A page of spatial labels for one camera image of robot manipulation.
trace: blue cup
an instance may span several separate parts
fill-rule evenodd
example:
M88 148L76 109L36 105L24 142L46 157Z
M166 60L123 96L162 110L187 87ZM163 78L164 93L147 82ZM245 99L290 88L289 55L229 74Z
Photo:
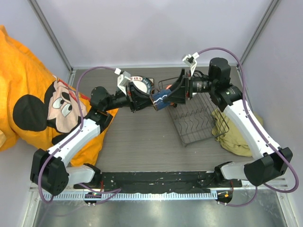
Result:
M170 105L170 102L164 102L163 100L171 93L169 89L163 89L156 94L150 96L153 107L156 111L161 110Z

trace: gray table surface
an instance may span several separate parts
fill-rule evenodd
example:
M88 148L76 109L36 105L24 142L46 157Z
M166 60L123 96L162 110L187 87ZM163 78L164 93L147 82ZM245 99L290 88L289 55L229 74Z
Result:
M207 67L198 67L207 74ZM84 70L77 70L73 86ZM126 69L131 75L155 79L177 77L181 68ZM236 71L232 68L231 79L241 87ZM116 90L117 75L109 70L91 71L83 78L80 92L87 96L94 87L103 86L111 94ZM208 139L183 147L167 110L156 112L154 108L132 113L121 108L104 139L96 166L102 171L211 171L226 161L249 161L221 148L214 139Z

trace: white cable clip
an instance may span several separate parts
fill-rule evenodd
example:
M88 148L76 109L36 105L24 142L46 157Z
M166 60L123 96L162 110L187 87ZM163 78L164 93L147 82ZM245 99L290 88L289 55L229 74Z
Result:
M194 75L194 72L195 72L195 69L196 69L196 66L197 66L197 61L196 59L199 57L199 54L196 52L194 53L193 55L184 55L183 58L182 58L182 61L189 66L190 68L190 74L191 76Z
M119 75L117 78L118 88L126 95L126 86L131 81L131 74L118 68L116 68L115 74Z

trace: orange fabric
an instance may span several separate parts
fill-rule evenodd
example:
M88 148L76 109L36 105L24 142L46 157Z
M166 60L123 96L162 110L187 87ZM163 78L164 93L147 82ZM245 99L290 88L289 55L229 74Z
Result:
M89 98L80 94L84 116ZM18 138L47 150L79 124L73 88L53 75L23 44L0 26L0 151L14 146ZM115 117L116 110L109 111ZM72 159L73 166L95 164L105 130Z

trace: yellow cloth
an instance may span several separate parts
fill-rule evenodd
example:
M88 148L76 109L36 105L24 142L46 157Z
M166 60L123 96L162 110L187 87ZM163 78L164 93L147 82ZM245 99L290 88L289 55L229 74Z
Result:
M83 115L89 98L80 94ZM66 137L80 122L75 90L53 75L23 44L0 26L0 151L20 137L47 150ZM113 116L116 110L109 111ZM106 130L72 159L73 166L95 164Z
M257 118L257 120L260 122L260 124L263 125L262 118L256 115L255 113L254 115ZM226 134L216 138L216 140L220 142L221 146L224 149L236 155L247 156L247 157L252 156L250 148L247 145L247 142L242 137L240 131L235 126L235 124L224 113L222 113L218 109L212 112L212 116L215 118L216 121L215 126L212 129L213 135L218 135L219 132L222 131L228 131L228 127L229 127L229 131ZM225 119L228 127L224 123L221 124L221 122L223 122L223 119Z

